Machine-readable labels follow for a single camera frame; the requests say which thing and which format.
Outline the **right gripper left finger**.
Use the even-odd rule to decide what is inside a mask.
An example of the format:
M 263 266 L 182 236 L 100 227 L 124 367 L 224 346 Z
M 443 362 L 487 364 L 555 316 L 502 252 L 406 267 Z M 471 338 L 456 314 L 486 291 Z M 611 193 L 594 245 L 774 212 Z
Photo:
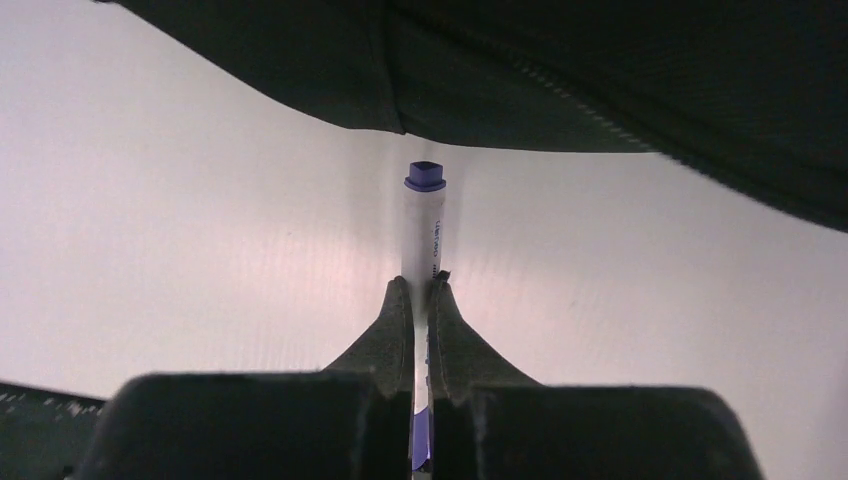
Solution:
M 330 365 L 148 374 L 107 403 L 79 479 L 408 479 L 414 339 L 407 283 Z

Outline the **purple marker pen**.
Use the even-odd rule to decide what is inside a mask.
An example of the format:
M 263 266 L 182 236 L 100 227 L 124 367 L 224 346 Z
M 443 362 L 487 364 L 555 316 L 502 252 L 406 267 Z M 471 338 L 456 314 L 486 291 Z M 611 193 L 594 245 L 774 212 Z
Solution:
M 428 301 L 441 271 L 441 230 L 447 182 L 443 166 L 431 161 L 409 165 L 404 180 L 401 276 L 408 285 L 414 332 L 414 385 L 411 467 L 423 473 L 430 460 Z

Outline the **black backpack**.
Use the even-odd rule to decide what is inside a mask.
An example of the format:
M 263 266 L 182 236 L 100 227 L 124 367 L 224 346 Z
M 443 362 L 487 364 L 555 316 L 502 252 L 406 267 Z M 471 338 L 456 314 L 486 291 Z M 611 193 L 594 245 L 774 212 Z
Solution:
M 843 1 L 128 1 L 269 98 L 348 129 L 657 151 L 847 228 Z

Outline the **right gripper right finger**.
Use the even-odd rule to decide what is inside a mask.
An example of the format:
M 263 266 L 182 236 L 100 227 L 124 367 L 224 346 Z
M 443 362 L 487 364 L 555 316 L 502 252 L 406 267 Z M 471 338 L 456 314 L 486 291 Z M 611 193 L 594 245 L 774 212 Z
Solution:
M 436 479 L 759 479 L 734 411 L 684 386 L 547 386 L 462 317 L 447 272 L 428 301 Z

